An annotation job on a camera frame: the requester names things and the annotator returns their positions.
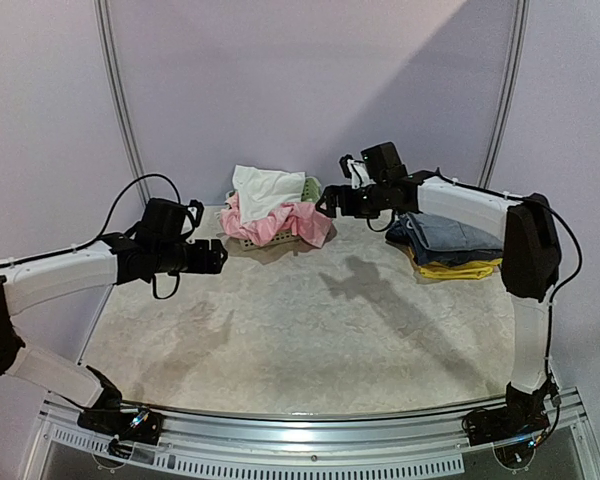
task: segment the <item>white wall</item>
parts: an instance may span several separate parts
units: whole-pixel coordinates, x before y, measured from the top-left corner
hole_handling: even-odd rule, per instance
[[[476,182],[515,4],[111,2],[146,170],[223,203],[236,163],[342,183],[340,156],[392,140],[409,169]]]
[[[491,186],[545,193],[582,243],[582,274],[557,298],[553,356],[563,383],[579,387],[600,444],[600,1],[531,3]],[[564,250],[563,277],[574,265]]]
[[[90,238],[130,180],[93,2],[0,0],[0,257]],[[140,212],[130,192],[114,226]],[[14,320],[75,359],[102,293],[74,294]],[[0,480],[17,478],[43,395],[0,377]]]

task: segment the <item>table surface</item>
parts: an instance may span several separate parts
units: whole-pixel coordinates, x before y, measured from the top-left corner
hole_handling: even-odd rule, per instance
[[[364,221],[337,219],[322,249],[243,252],[209,208],[221,275],[175,297],[116,287],[83,359],[128,400],[266,414],[407,411],[504,393],[513,308],[500,277],[433,281]],[[159,278],[161,294],[173,279]]]

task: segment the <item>laundry basket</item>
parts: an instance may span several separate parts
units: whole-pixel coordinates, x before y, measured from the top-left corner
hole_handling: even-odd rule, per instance
[[[318,200],[320,200],[320,195],[321,189],[318,179],[314,177],[307,177],[304,181],[304,189],[302,190],[302,201],[317,203]],[[293,235],[291,230],[281,230],[276,233],[276,236],[273,237],[273,240],[262,247],[270,247],[272,245],[280,245],[281,243],[295,242],[299,239],[300,237]],[[240,240],[240,246],[244,251],[262,248],[253,243],[251,240]]]

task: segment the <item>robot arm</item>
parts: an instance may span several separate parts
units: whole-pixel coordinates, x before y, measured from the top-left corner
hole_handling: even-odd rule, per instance
[[[362,161],[343,157],[352,185],[328,186],[316,208],[332,218],[378,218],[382,210],[421,212],[458,220],[504,243],[502,280],[515,316],[515,359],[506,388],[507,407],[487,422],[466,420],[472,444],[546,429],[544,398],[557,387],[546,367],[549,293],[558,279],[560,245],[548,202],[541,195],[513,197],[460,185],[437,172],[408,174],[393,143],[362,152]]]
[[[153,198],[142,219],[124,234],[103,235],[33,259],[0,261],[0,375],[28,380],[82,407],[79,423],[85,428],[112,435],[129,430],[136,417],[120,412],[122,396],[103,374],[34,345],[13,327],[11,317],[52,298],[137,279],[153,283],[156,296],[158,273],[220,273],[227,259],[220,240],[186,241],[202,214],[199,202],[188,208]],[[155,426],[151,435],[128,438],[157,441],[158,414],[144,412],[142,420],[146,429]]]

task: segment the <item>stack of clothes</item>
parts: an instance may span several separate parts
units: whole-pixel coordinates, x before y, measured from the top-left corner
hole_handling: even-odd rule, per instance
[[[227,235],[264,246],[278,232],[288,230],[310,245],[321,248],[331,228],[331,219],[316,211],[315,203],[303,202],[305,174],[260,170],[237,165],[234,193],[228,208],[220,212]]]
[[[480,279],[502,262],[502,242],[464,223],[422,213],[402,215],[387,241],[407,247],[414,268],[426,278]]]

